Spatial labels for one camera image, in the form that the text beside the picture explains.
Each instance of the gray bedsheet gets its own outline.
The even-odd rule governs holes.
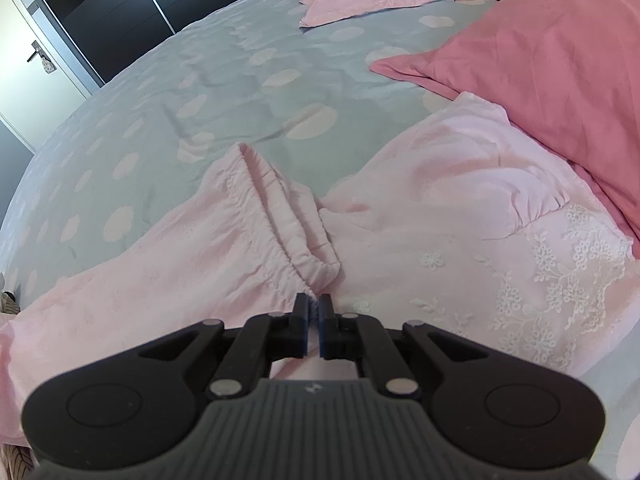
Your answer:
[[[302,32],[297,0],[241,0],[190,25],[101,89],[34,157],[0,231],[8,288],[24,308],[58,279],[117,256],[190,197],[234,142],[321,196],[444,101],[368,64],[438,47],[494,2],[473,4]],[[639,352],[636,328],[586,377],[608,413],[594,464],[612,479],[640,412]]]

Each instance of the polka dot bedsheet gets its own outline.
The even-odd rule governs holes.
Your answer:
[[[7,288],[28,308],[59,280],[122,253],[238,141],[322,196],[446,103],[368,65],[436,48],[493,4],[433,2],[301,30],[298,0],[240,0],[193,23],[102,88],[34,156],[0,231]],[[608,413],[594,464],[612,479],[640,470],[634,452],[622,453],[640,449],[639,355],[636,328],[586,377]]]

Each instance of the brown striped cloth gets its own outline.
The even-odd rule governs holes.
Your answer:
[[[15,303],[12,294],[0,293],[0,304],[4,314],[18,314],[20,312],[20,307]],[[0,461],[0,479],[22,480],[33,470],[33,459],[28,447],[2,444]]]

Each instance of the metal screw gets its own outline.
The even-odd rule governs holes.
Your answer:
[[[418,391],[418,383],[413,379],[398,377],[387,381],[385,388],[394,395],[408,396]]]
[[[240,393],[242,384],[235,379],[218,379],[210,384],[209,390],[219,397],[231,397]]]

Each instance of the white door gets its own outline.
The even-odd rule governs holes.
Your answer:
[[[57,62],[49,74],[40,56],[27,62],[36,40],[14,2],[0,0],[0,120],[38,150],[84,96]]]

